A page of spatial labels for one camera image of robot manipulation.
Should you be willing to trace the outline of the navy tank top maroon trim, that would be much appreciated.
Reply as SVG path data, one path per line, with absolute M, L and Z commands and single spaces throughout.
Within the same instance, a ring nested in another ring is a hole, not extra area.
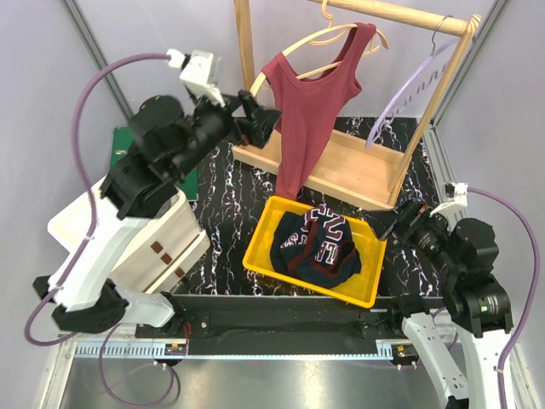
M 362 268 L 347 219 L 324 204 L 303 215 L 283 214 L 270 259 L 276 273 L 325 289 L 343 284 Z

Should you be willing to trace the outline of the lilac plastic hanger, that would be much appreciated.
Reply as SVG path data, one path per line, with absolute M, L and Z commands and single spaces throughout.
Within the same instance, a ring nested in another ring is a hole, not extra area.
M 431 65 L 434 60 L 446 51 L 450 46 L 456 43 L 455 39 L 451 39 L 440 46 L 435 42 L 435 36 L 439 32 L 439 28 L 448 20 L 452 19 L 451 14 L 446 15 L 441 19 L 441 21 L 436 25 L 431 36 L 432 50 L 429 56 L 411 73 L 411 75 L 405 80 L 403 85 L 396 91 L 392 99 L 388 102 L 382 113 L 378 116 L 373 126 L 370 129 L 370 132 L 367 136 L 365 148 L 369 149 L 381 136 L 382 131 L 385 127 L 389 126 L 397 115 L 399 115 L 407 105 L 412 101 L 413 94 L 409 94 L 407 98 L 404 99 L 404 102 L 401 103 L 401 97 L 405 91 L 417 80 L 417 77 L 424 71 L 429 65 Z

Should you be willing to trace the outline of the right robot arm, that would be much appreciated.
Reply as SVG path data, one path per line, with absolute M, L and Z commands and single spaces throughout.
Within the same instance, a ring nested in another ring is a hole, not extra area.
M 417 248 L 444 279 L 442 302 L 462 344 L 462 372 L 441 341 L 429 306 L 418 295 L 396 297 L 387 311 L 387 328 L 407 337 L 416 349 L 442 408 L 498 408 L 491 385 L 500 373 L 493 359 L 507 345 L 513 328 L 511 303 L 494 277 L 499 254 L 493 227 L 463 218 L 453 228 L 438 211 L 407 201 L 382 213 L 373 231 L 399 247 Z

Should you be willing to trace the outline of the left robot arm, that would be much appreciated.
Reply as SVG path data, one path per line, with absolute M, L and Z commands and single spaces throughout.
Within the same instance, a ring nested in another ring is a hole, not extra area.
M 263 148 L 281 112 L 244 90 L 223 103 L 202 96 L 186 115 L 170 95 L 148 99 L 129 121 L 134 141 L 89 193 L 91 221 L 79 247 L 60 270 L 34 280 L 62 331 L 98 334 L 120 324 L 149 325 L 165 337 L 184 326 L 184 309 L 168 292 L 124 289 L 109 277 L 132 239 L 178 192 L 178 184 L 221 141 Z

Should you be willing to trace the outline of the wooden clothes hanger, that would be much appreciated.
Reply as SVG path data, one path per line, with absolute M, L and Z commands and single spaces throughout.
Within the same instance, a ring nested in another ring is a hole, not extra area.
M 337 40 L 339 40 L 344 35 L 347 35 L 352 29 L 355 29 L 357 27 L 355 23 L 335 26 L 332 14 L 330 14 L 327 11 L 327 3 L 328 3 L 327 1 L 323 1 L 321 3 L 321 11 L 324 18 L 329 22 L 328 26 L 324 28 L 323 30 L 312 33 L 304 37 L 303 39 L 297 41 L 296 43 L 293 43 L 287 49 L 284 49 L 281 52 L 283 56 L 287 56 L 291 54 L 296 49 L 299 49 L 301 46 L 305 44 L 311 44 L 312 46 L 315 46 L 315 47 L 324 47 L 326 45 L 332 44 L 336 42 Z M 325 34 L 337 32 L 337 31 L 341 31 L 341 33 L 329 39 L 318 40 L 318 37 L 322 37 Z M 379 49 L 389 49 L 389 42 L 386 36 L 378 28 L 376 28 L 375 33 L 371 36 L 371 40 L 369 42 L 368 48 L 363 52 L 363 54 L 361 55 L 361 58 L 372 55 Z M 314 70 L 304 72 L 302 74 L 298 74 L 296 78 L 297 79 L 310 78 L 319 73 L 333 70 L 334 68 L 337 68 L 340 64 L 341 64 L 340 61 L 332 62 L 328 65 L 321 66 L 320 68 L 316 68 Z M 261 89 L 270 89 L 271 87 L 269 85 L 265 85 L 265 81 L 266 81 L 266 74 L 264 72 L 260 72 L 256 80 L 253 82 L 253 84 L 250 87 L 250 93 L 253 96 L 256 96 Z

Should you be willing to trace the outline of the wooden clothes rack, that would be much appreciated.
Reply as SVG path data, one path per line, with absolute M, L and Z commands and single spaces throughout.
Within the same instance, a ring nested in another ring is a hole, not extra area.
M 238 32 L 238 47 L 244 86 L 257 95 L 265 75 L 255 75 L 252 43 L 250 1 L 233 1 Z M 366 14 L 459 37 L 443 77 L 433 92 L 427 108 L 404 151 L 398 152 L 379 145 L 364 147 L 364 140 L 356 136 L 331 132 L 330 141 L 305 186 L 364 210 L 391 210 L 398 200 L 406 173 L 425 130 L 445 107 L 447 95 L 461 74 L 461 64 L 479 29 L 481 17 L 473 14 L 470 20 L 434 14 L 419 9 L 382 1 L 330 1 L 331 6 Z M 280 134 L 272 133 L 269 144 L 263 148 L 235 147 L 234 158 L 242 163 L 278 174 L 281 159 Z

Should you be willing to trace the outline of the yellow plastic tray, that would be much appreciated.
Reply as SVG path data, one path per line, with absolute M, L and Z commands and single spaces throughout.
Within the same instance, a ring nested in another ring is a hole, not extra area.
M 269 278 L 298 285 L 317 293 L 335 297 L 362 308 L 371 308 L 376 301 L 377 289 L 382 271 L 382 260 L 386 243 L 377 239 L 369 224 L 359 219 L 344 216 L 351 228 L 353 241 L 360 254 L 361 272 L 332 289 L 311 285 L 273 270 L 270 249 L 273 235 L 283 214 L 288 212 L 303 215 L 312 207 L 278 196 L 272 196 L 265 206 L 261 219 L 244 255 L 243 265 Z

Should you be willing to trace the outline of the green folder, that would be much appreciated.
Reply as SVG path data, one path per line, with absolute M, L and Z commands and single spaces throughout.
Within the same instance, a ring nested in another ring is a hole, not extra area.
M 125 157 L 134 137 L 128 127 L 117 127 L 113 131 L 110 167 Z M 189 202 L 198 201 L 198 169 L 193 169 L 177 187 L 186 195 Z

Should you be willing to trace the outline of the white wooden storage box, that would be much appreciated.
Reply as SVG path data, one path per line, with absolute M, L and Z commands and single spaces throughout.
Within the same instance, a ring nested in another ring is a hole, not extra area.
M 48 222 L 48 232 L 68 251 L 74 251 L 90 222 L 89 201 L 80 195 Z M 171 198 L 161 217 L 152 219 L 133 238 L 109 275 L 116 284 L 148 294 L 170 292 L 209 249 L 182 191 Z

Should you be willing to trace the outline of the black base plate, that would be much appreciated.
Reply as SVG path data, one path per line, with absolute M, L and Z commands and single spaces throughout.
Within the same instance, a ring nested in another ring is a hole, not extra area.
M 177 295 L 189 325 L 189 355 L 205 359 L 333 360 L 384 356 L 400 341 L 387 322 L 388 298 L 371 309 L 331 297 Z

